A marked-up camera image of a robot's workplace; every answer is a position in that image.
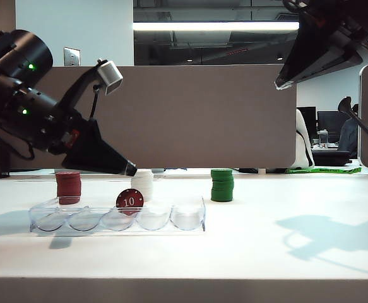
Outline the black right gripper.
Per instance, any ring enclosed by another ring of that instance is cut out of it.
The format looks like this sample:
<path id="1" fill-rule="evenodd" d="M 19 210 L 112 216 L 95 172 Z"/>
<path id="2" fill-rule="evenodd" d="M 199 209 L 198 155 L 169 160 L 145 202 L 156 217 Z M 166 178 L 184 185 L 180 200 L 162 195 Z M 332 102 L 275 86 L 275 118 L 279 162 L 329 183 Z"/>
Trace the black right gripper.
<path id="1" fill-rule="evenodd" d="M 368 1 L 297 1 L 299 30 L 275 80 L 277 89 L 363 62 L 368 50 Z"/>

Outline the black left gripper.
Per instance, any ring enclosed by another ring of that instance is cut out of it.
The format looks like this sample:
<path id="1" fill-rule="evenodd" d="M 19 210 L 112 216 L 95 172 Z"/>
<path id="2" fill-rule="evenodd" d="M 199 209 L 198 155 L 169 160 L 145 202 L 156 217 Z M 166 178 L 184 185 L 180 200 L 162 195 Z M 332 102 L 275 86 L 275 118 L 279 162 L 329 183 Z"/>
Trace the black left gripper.
<path id="1" fill-rule="evenodd" d="M 40 150 L 66 153 L 66 169 L 134 176 L 135 164 L 101 137 L 98 123 L 86 120 L 74 107 L 55 105 L 40 110 Z"/>

